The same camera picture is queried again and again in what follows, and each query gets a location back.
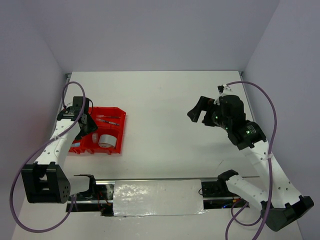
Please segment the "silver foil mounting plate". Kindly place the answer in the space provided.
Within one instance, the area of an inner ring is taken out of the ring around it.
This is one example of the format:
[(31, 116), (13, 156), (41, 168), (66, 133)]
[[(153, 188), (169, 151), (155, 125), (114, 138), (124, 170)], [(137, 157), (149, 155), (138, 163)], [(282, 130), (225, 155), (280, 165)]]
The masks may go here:
[(118, 217), (187, 216), (205, 213), (199, 179), (117, 181), (113, 214)]

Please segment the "blue gel pen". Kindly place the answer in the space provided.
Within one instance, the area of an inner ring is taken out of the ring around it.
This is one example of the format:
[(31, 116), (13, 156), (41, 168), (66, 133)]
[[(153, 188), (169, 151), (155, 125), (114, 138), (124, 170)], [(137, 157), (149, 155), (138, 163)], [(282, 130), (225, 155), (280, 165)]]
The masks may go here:
[(98, 122), (106, 123), (106, 124), (109, 124), (109, 125), (114, 125), (114, 126), (119, 126), (120, 125), (119, 123), (108, 121), (108, 120), (101, 119), (101, 118), (96, 118), (96, 120)]

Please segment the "red gel pen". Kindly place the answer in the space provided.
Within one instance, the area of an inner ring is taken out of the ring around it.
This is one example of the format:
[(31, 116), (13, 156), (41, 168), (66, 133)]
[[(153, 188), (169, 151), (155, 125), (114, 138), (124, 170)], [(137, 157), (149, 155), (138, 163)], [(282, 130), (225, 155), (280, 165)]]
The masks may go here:
[(116, 116), (116, 115), (103, 115), (103, 114), (97, 114), (96, 115), (97, 118), (107, 118), (107, 119), (119, 119), (121, 118), (120, 116)]

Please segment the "red compartment storage bin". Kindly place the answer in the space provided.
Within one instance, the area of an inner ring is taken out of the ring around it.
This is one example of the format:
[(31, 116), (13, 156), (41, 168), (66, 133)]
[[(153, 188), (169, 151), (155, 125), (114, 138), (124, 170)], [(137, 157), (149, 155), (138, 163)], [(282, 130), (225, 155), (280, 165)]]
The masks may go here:
[(122, 152), (122, 144), (126, 125), (126, 112), (118, 107), (90, 107), (91, 117), (97, 125), (97, 130), (74, 140), (69, 149), (70, 153), (90, 154), (104, 153), (118, 155)]

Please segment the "blue glue stick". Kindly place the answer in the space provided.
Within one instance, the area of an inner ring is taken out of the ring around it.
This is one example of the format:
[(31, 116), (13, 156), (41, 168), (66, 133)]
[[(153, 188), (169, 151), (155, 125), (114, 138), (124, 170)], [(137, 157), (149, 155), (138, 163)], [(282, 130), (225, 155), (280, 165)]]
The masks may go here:
[(72, 148), (76, 148), (76, 147), (79, 147), (80, 145), (81, 145), (80, 142), (76, 142), (76, 143), (73, 143), (73, 144), (71, 145), (71, 147), (72, 147)]

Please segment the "large clear tape roll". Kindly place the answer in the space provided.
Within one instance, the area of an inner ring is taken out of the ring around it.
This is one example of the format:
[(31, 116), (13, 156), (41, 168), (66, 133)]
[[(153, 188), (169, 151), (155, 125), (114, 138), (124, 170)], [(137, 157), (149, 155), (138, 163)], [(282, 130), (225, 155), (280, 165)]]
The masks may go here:
[(117, 145), (117, 138), (113, 135), (102, 134), (98, 140), (98, 146), (101, 148), (115, 148)]

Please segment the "small clear tape roll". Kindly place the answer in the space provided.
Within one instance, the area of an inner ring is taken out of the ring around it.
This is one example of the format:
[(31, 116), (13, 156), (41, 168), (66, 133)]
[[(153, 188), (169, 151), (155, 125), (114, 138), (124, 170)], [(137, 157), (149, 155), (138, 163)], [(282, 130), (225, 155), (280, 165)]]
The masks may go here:
[(98, 134), (96, 132), (92, 134), (92, 142), (94, 144), (98, 143)]

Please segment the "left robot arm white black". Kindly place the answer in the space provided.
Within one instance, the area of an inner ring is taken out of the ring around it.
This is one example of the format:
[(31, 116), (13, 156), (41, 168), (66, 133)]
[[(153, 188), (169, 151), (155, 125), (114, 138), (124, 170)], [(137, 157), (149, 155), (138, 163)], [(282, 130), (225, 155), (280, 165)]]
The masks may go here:
[(97, 196), (98, 187), (92, 174), (67, 177), (63, 171), (73, 142), (98, 129), (89, 112), (91, 103), (87, 97), (73, 97), (72, 105), (57, 116), (53, 141), (34, 163), (25, 164), (22, 168), (21, 176), (29, 203), (64, 204), (72, 195), (81, 194), (88, 200)]

